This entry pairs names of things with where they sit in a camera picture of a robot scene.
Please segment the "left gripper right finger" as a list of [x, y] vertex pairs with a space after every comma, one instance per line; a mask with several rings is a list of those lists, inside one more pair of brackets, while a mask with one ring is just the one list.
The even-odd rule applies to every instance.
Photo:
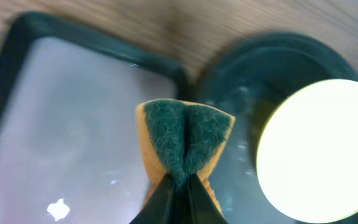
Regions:
[[191, 224], [227, 224], [196, 174], [187, 185]]

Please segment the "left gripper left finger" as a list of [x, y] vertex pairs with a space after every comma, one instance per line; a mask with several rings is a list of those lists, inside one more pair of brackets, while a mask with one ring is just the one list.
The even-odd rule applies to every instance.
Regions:
[[170, 174], [165, 174], [139, 214], [130, 224], [169, 224], [172, 217], [174, 183]]

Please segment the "yellow plate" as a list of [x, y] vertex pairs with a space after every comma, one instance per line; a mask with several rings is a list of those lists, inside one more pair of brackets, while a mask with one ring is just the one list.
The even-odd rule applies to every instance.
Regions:
[[267, 200], [286, 216], [329, 223], [358, 212], [358, 82], [312, 83], [267, 120], [256, 157]]

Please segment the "orange green sponge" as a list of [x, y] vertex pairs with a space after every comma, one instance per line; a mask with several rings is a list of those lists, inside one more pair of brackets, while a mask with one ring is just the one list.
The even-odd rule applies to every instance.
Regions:
[[157, 99], [135, 109], [140, 152], [151, 186], [149, 199], [165, 174], [182, 189], [191, 174], [199, 177], [217, 210], [221, 206], [209, 183], [232, 132], [235, 117], [215, 107]]

